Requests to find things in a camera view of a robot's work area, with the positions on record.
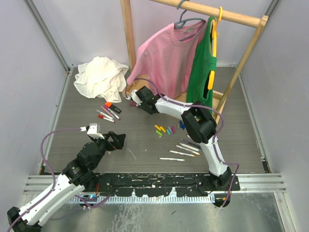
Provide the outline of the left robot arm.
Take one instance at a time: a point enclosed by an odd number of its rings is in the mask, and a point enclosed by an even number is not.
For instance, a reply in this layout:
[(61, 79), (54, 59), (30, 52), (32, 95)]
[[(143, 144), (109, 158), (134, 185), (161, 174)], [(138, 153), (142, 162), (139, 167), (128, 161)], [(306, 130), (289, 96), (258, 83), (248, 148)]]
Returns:
[(84, 144), (77, 157), (67, 164), (59, 176), (35, 199), (22, 207), (12, 207), (7, 212), (10, 227), (8, 231), (39, 232), (50, 217), (72, 197), (82, 191), (92, 191), (97, 185), (94, 170), (107, 151), (123, 148), (125, 134), (110, 131), (91, 137)]

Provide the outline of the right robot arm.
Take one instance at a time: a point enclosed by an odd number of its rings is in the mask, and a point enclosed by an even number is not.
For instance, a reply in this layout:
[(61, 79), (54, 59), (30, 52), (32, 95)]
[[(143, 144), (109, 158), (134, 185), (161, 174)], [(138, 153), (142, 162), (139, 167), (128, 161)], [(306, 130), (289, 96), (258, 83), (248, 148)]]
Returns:
[(202, 148), (209, 165), (211, 183), (216, 190), (225, 189), (233, 181), (231, 169), (218, 145), (217, 123), (209, 107), (201, 102), (185, 103), (154, 95), (146, 86), (133, 90), (131, 98), (140, 109), (150, 114), (166, 114), (183, 121), (190, 138)]

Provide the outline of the yellow cap marker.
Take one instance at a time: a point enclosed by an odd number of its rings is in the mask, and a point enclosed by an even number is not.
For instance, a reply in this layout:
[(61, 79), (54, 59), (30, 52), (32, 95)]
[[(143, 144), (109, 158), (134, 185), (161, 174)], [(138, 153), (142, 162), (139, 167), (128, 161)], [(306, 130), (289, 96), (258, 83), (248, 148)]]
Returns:
[(189, 149), (189, 148), (186, 148), (186, 147), (183, 147), (183, 146), (180, 146), (180, 145), (175, 145), (175, 146), (176, 146), (177, 148), (182, 149), (182, 150), (185, 150), (185, 151), (191, 152), (191, 153), (193, 153), (193, 154), (195, 154), (195, 155), (200, 155), (200, 153), (199, 153), (199, 152), (194, 151), (194, 150), (192, 150), (192, 149)]

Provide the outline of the teal cap marker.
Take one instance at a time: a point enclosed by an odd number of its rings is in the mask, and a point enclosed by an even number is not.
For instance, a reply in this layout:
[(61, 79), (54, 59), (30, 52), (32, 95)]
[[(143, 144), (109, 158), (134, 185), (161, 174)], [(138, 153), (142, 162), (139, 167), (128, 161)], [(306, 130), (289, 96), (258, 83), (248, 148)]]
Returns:
[(183, 144), (183, 143), (180, 143), (180, 145), (183, 146), (183, 147), (186, 147), (186, 148), (188, 148), (188, 149), (191, 149), (191, 150), (193, 150), (193, 151), (196, 151), (196, 152), (199, 152), (199, 151), (200, 151), (200, 148), (196, 148), (196, 147), (194, 147), (194, 146), (190, 146), (190, 145)]

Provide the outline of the green cap marker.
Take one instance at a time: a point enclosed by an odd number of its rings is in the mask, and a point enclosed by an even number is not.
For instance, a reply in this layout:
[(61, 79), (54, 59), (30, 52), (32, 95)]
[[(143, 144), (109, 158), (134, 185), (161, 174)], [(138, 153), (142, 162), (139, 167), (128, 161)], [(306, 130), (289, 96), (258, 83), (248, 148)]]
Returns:
[(184, 162), (185, 161), (185, 159), (165, 158), (165, 157), (160, 157), (159, 160), (180, 161), (180, 162)]

